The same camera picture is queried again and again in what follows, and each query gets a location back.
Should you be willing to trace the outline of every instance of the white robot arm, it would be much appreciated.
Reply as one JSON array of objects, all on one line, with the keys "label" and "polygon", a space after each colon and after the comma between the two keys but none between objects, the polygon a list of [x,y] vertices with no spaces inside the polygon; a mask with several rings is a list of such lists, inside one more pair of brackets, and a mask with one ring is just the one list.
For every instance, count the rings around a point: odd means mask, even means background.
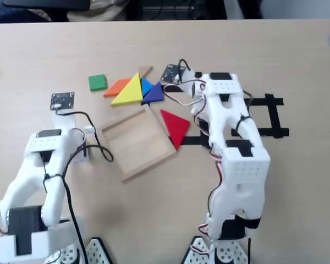
[{"label": "white robot arm", "polygon": [[[75,223],[61,219],[63,175],[71,158],[73,162],[88,159],[86,148],[83,152],[76,150],[85,146],[86,133],[95,132],[95,128],[76,128],[71,108],[74,93],[56,95],[62,102],[72,100],[71,104],[67,108],[61,108],[61,104],[51,106],[54,129],[31,135],[19,172],[0,201],[1,224],[7,230],[0,237],[0,263],[41,259],[62,248],[76,251],[80,247]],[[25,206],[38,190],[46,192],[44,204]]]},{"label": "white robot arm", "polygon": [[[229,73],[196,73],[187,67],[178,86],[193,97],[193,102],[198,101],[193,104],[191,113],[195,119],[208,122],[211,155],[219,162],[218,170],[224,178],[212,193],[210,212],[206,224],[202,225],[207,229],[204,233],[214,244],[222,240],[250,238],[262,215],[270,157],[249,115],[238,78]],[[227,102],[222,102],[220,95],[226,95]],[[226,140],[223,134],[226,126],[235,129],[242,139]],[[238,210],[243,214],[233,218]],[[227,220],[239,223],[231,225],[230,229],[244,227],[243,236],[240,237],[239,230],[227,234],[224,225]]]}]

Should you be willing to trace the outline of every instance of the blue triangle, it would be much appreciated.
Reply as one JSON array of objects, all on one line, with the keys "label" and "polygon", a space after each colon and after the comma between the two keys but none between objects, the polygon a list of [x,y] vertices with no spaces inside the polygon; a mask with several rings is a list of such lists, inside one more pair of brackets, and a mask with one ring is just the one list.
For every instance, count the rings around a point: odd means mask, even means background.
[{"label": "blue triangle", "polygon": [[152,90],[147,94],[146,97],[144,97],[143,101],[141,102],[141,105],[145,103],[152,103],[152,102],[160,102],[164,101],[164,94],[161,90],[161,84],[158,82]]},{"label": "blue triangle", "polygon": [[142,79],[142,94],[143,98],[149,93],[149,91],[152,89],[153,85],[147,81],[147,79]]}]

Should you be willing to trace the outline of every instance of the yellow triangle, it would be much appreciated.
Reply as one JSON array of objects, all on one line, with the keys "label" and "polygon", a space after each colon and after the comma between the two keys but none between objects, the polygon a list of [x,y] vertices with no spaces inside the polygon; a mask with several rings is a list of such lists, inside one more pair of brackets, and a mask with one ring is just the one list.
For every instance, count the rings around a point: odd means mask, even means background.
[{"label": "yellow triangle", "polygon": [[122,106],[128,103],[137,103],[143,100],[139,74],[133,76],[126,87],[111,102],[111,106]]}]

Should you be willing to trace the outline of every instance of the table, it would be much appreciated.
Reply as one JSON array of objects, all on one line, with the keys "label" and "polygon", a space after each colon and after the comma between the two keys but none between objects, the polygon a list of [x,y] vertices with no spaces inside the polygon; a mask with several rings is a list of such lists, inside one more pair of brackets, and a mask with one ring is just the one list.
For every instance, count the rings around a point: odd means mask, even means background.
[{"label": "table", "polygon": [[[185,58],[195,70],[238,74],[256,97],[284,100],[278,113],[290,136],[263,138],[271,167],[252,261],[330,263],[329,34],[330,20],[0,25],[0,199],[31,133],[52,125],[51,93],[75,91],[75,109],[101,125],[139,106],[112,108],[111,99],[89,91],[89,75],[106,73],[111,84],[153,65],[155,82],[168,63]],[[153,104],[158,117],[160,108],[191,117],[169,100]],[[252,116],[258,126],[269,123],[266,107],[252,107]],[[192,125],[188,135],[199,131]],[[143,264],[180,263],[217,180],[201,146],[181,147],[126,184],[96,151],[91,164],[67,175],[86,237],[101,236],[118,263]]]}]

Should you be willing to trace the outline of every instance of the green square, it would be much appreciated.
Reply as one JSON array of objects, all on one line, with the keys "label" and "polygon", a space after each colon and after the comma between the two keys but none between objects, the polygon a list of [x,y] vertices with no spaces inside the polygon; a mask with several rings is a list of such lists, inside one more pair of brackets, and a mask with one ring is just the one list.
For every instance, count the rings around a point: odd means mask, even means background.
[{"label": "green square", "polygon": [[89,89],[91,92],[104,90],[107,88],[104,74],[89,76]]}]

